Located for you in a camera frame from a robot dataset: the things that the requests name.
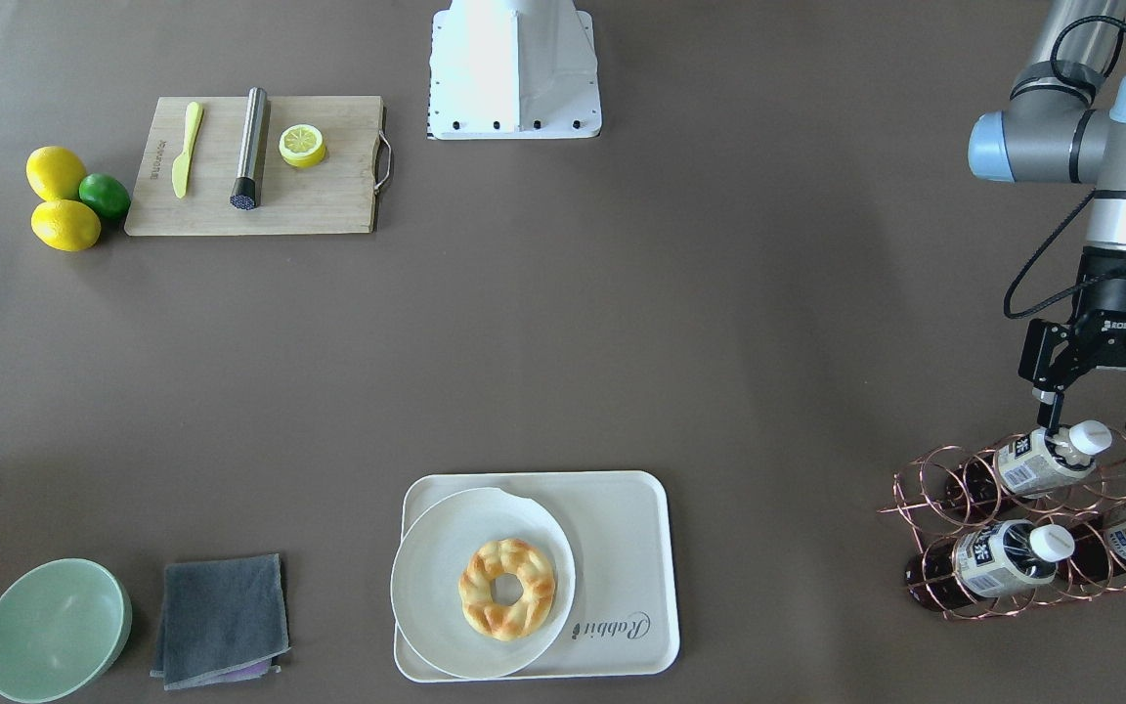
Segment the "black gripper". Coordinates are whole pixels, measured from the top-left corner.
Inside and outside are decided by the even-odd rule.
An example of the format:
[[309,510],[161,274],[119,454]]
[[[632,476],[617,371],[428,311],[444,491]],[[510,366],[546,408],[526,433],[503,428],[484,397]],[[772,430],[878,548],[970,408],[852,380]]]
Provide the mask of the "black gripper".
[[1126,371],[1126,250],[1085,246],[1078,283],[1071,329],[1033,318],[1020,353],[1018,375],[1033,383],[1047,435],[1058,433],[1064,392],[1082,367]]

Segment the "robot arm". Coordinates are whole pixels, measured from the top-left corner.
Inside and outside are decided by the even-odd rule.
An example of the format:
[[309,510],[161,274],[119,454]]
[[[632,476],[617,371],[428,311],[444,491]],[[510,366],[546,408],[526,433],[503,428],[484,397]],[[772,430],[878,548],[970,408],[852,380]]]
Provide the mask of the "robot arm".
[[1091,369],[1126,373],[1126,1],[1055,1],[1009,106],[978,118],[969,139],[975,177],[1076,182],[1090,210],[1072,306],[1063,324],[1024,309],[1018,372],[1056,429],[1063,395]]

